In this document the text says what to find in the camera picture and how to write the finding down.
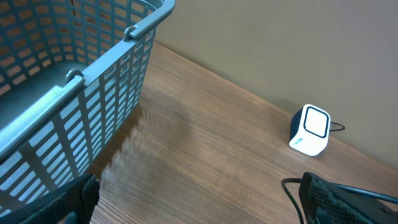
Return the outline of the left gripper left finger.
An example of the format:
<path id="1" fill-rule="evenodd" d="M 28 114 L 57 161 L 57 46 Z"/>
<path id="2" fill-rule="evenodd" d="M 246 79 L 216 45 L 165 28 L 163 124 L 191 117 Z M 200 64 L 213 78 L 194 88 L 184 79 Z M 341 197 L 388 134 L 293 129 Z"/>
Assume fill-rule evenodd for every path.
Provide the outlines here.
<path id="1" fill-rule="evenodd" d="M 85 174 L 1 217 L 1 223 L 89 223 L 99 199 L 99 181 Z"/>

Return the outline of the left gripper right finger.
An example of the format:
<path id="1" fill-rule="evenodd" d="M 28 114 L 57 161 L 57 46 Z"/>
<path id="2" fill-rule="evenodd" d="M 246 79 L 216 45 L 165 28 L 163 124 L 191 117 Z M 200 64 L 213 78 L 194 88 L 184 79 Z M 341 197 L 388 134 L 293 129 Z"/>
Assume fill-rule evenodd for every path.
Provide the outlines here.
<path id="1" fill-rule="evenodd" d="M 397 212 L 382 203 L 396 204 L 396 197 L 331 183 L 311 172 L 302 176 L 299 197 L 308 223 L 397 224 Z"/>

